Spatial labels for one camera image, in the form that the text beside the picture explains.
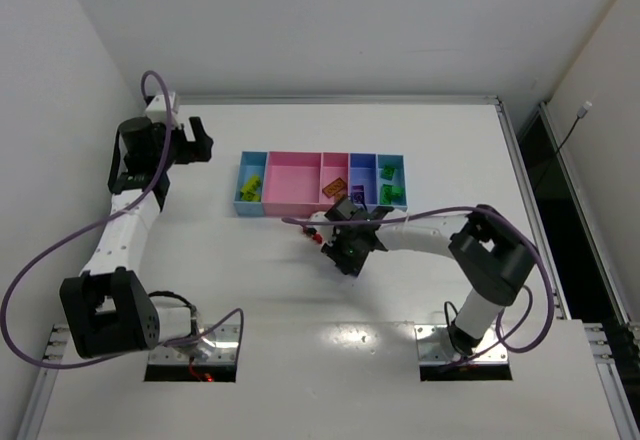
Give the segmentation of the lilac oval lego piece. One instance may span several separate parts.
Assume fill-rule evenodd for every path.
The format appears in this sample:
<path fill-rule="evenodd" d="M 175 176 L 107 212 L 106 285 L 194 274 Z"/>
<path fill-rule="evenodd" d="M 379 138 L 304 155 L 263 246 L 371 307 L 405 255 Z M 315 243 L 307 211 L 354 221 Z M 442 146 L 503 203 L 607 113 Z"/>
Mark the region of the lilac oval lego piece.
<path fill-rule="evenodd" d="M 351 200 L 355 204 L 365 204 L 365 189 L 363 185 L 354 185 L 351 191 Z"/>

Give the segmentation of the lime long lego brick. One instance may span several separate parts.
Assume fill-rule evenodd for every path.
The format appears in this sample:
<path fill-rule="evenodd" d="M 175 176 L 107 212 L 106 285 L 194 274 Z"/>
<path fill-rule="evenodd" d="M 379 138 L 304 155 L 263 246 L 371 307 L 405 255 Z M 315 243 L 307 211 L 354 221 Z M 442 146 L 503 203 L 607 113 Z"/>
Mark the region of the lime long lego brick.
<path fill-rule="evenodd" d="M 243 190 L 254 192 L 258 190 L 261 187 L 261 185 L 262 185 L 261 177 L 259 175 L 252 175 L 243 186 Z"/>

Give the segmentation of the long green lego brick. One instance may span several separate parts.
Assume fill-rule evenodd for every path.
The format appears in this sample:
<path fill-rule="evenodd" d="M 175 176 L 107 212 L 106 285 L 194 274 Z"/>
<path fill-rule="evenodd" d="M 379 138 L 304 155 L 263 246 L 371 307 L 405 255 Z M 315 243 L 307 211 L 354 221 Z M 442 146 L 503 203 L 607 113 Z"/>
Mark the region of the long green lego brick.
<path fill-rule="evenodd" d="M 380 190 L 379 201 L 381 205 L 391 205 L 393 200 L 393 187 L 389 184 L 383 184 Z"/>

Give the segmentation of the green square lego brick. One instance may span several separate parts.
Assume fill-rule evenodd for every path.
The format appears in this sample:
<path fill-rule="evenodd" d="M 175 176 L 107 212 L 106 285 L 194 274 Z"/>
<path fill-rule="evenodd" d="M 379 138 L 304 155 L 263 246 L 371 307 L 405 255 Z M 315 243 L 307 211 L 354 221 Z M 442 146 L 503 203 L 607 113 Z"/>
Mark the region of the green square lego brick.
<path fill-rule="evenodd" d="M 400 186 L 393 185 L 390 190 L 391 199 L 395 203 L 403 203 L 404 202 L 404 189 Z"/>

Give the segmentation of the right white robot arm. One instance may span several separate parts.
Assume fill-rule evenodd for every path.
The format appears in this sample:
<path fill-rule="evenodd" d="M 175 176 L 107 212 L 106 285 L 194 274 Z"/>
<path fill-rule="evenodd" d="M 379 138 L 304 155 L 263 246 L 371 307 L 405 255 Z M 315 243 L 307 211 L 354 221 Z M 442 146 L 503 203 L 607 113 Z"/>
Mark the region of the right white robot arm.
<path fill-rule="evenodd" d="M 534 266 L 534 258 L 506 227 L 483 213 L 405 219 L 391 206 L 371 211 L 343 199 L 312 216 L 321 252 L 345 275 L 358 276 L 373 251 L 408 250 L 454 260 L 471 285 L 447 327 L 451 347 L 463 357 L 474 352 L 500 312 L 512 305 Z"/>

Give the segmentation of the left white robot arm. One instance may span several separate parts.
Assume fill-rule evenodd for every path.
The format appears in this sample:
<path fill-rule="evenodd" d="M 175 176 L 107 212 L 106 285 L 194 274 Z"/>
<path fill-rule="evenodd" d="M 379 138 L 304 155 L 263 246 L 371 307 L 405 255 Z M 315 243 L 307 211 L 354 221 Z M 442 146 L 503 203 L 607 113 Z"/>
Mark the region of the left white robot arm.
<path fill-rule="evenodd" d="M 65 279 L 59 294 L 76 351 L 95 359 L 149 351 L 195 333 L 196 308 L 188 301 L 159 307 L 139 278 L 150 230 L 169 192 L 174 165 L 210 161 L 213 140 L 198 117 L 189 120 L 194 138 L 182 127 L 137 117 L 117 129 L 108 189 L 109 221 L 88 263 Z"/>

